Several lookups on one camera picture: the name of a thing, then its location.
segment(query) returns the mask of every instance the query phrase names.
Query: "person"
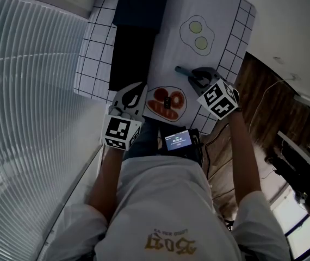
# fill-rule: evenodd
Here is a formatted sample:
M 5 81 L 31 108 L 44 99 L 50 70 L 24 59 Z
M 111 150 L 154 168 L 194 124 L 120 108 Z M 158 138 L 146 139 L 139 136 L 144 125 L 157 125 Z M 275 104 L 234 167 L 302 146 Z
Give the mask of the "person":
M 157 155 L 158 127 L 145 122 L 131 149 L 109 148 L 87 204 L 47 260 L 290 260 L 286 238 L 261 192 L 243 115 L 228 117 L 238 204 L 230 232 L 213 208 L 208 181 L 191 159 Z

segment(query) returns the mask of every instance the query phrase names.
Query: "white t-shirt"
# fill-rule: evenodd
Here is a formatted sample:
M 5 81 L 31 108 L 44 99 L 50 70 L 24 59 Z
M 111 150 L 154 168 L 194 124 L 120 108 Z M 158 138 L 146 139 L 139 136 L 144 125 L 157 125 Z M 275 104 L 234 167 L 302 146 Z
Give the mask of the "white t-shirt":
M 79 204 L 65 209 L 69 225 L 47 251 L 48 260 L 76 260 L 96 253 L 104 260 L 290 260 L 284 234 L 264 195 L 239 205 L 229 232 L 213 208 L 211 191 L 192 160 L 153 156 L 122 164 L 118 206 L 108 226 L 103 215 Z

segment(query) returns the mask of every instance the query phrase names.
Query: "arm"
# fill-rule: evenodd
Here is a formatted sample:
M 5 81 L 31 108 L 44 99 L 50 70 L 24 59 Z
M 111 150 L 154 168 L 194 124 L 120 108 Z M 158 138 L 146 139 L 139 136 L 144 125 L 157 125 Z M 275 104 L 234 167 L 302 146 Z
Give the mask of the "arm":
M 71 260 L 90 254 L 104 237 L 116 208 L 123 151 L 109 148 L 87 204 L 66 207 L 45 260 Z
M 233 183 L 237 205 L 253 191 L 261 191 L 254 149 L 241 112 L 228 116 L 231 131 Z
M 254 149 L 241 112 L 228 117 L 232 139 L 233 182 L 239 209 L 232 234 L 257 260 L 290 260 L 286 238 L 261 193 Z
M 88 205 L 104 215 L 108 222 L 116 209 L 116 191 L 122 157 L 123 150 L 112 147 L 108 149 L 87 202 Z

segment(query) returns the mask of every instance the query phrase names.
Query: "digital display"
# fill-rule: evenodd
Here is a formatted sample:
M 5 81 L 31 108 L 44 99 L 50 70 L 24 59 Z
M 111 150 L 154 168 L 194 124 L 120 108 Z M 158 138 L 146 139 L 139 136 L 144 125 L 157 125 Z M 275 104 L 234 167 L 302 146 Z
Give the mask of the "digital display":
M 165 137 L 167 150 L 175 150 L 191 145 L 190 134 L 188 130 Z

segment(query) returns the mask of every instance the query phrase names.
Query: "table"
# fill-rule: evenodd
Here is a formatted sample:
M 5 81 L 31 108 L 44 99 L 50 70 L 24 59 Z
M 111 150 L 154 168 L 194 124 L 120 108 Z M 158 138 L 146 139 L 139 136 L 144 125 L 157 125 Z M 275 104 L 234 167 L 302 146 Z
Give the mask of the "table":
M 108 86 L 117 30 L 111 24 L 116 5 L 117 0 L 96 1 L 83 40 L 74 85 L 76 93 L 104 103 L 111 103 L 115 96 L 115 92 L 108 91 Z M 154 43 L 144 115 L 209 134 L 216 119 L 200 107 L 196 101 L 198 95 L 187 78 L 175 72 L 175 66 L 186 69 L 211 66 L 234 83 L 255 15 L 255 8 L 244 0 L 168 0 L 161 31 Z M 180 101 L 177 108 L 171 109 L 177 114 L 157 113 L 157 107 L 162 103 L 155 96 L 159 88 Z

